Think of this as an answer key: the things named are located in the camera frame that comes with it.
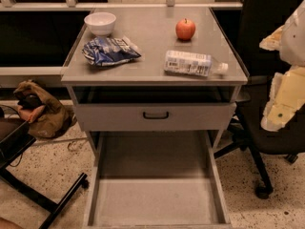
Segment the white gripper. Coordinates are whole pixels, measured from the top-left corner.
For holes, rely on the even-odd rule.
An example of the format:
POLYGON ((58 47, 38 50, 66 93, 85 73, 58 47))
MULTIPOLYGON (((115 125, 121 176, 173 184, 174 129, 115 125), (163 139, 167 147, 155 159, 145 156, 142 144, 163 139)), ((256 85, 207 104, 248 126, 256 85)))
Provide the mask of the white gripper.
POLYGON ((278 51, 280 58, 292 66, 285 73, 276 73, 272 80, 269 101, 263 111, 261 127, 270 132, 284 128, 305 104, 305 0, 280 26, 265 37, 259 47, 278 51))

